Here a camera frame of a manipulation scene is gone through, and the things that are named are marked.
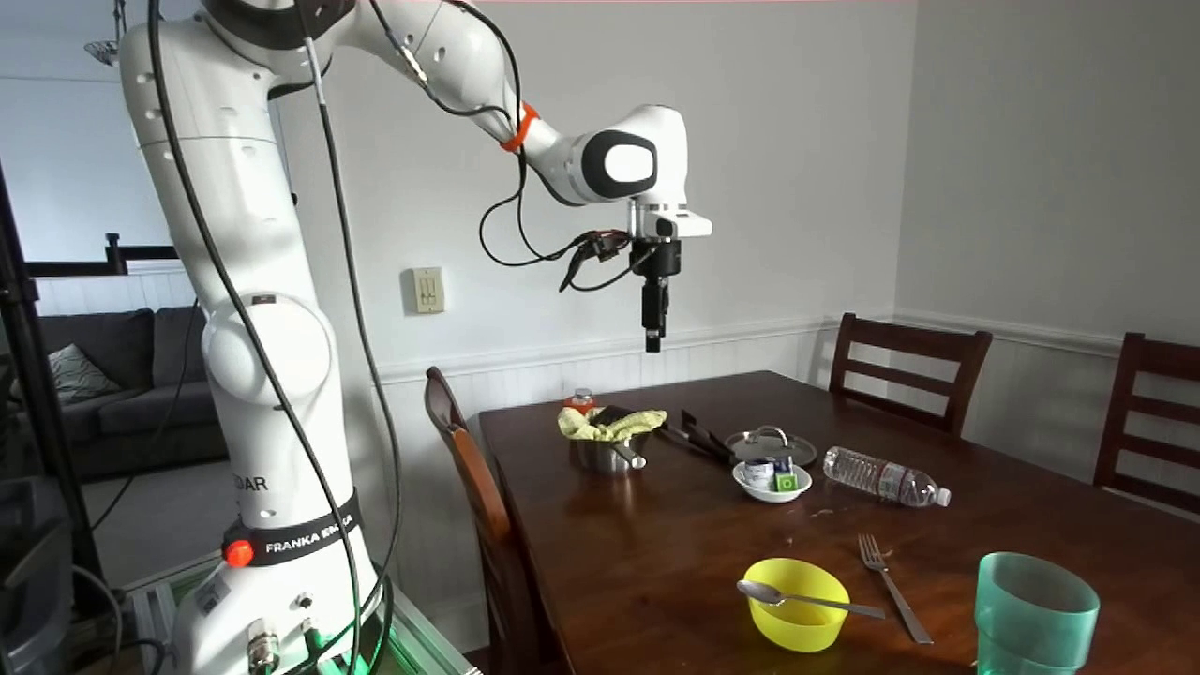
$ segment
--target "gray sofa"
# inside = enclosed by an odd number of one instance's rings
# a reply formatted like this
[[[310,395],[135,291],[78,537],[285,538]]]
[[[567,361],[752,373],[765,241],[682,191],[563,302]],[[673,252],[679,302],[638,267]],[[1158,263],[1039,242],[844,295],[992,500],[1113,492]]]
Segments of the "gray sofa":
[[[230,457],[199,335],[199,307],[42,313],[84,482]]]

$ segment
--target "chair back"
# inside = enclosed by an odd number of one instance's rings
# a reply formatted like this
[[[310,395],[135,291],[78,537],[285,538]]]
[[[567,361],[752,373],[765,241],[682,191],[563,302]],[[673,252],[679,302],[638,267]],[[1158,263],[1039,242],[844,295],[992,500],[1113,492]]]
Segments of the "chair back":
[[[1200,512],[1200,345],[1127,335],[1093,482]]]
[[[964,431],[992,335],[875,322],[844,313],[829,391],[923,423]]]
[[[553,670],[548,662],[555,662],[555,637],[534,588],[527,542],[514,527],[490,461],[470,431],[439,368],[428,368],[425,407],[455,452],[455,470],[473,503],[494,670]]]

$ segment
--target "wall outlet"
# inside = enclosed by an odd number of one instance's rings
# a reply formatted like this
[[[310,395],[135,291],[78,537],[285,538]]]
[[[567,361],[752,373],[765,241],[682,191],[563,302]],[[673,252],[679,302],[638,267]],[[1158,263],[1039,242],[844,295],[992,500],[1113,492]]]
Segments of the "wall outlet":
[[[444,313],[447,311],[444,267],[404,268],[404,311],[408,313]]]

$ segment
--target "green cup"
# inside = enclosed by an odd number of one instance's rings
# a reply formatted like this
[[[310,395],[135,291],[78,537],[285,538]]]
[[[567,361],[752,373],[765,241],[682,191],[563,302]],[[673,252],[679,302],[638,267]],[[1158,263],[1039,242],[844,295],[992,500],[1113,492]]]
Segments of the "green cup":
[[[1099,597],[1065,567],[992,551],[974,577],[974,670],[1069,675],[1088,662]]]

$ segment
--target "yellow-green bowl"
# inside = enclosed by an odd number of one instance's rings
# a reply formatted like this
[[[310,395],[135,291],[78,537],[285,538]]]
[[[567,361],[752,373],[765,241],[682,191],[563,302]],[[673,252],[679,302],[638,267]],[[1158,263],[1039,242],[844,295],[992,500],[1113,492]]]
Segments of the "yellow-green bowl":
[[[777,585],[779,593],[829,597],[844,603],[850,601],[844,580],[803,558],[762,558],[743,577]],[[757,632],[790,651],[824,651],[847,618],[847,610],[800,601],[779,607],[757,601],[748,603]]]

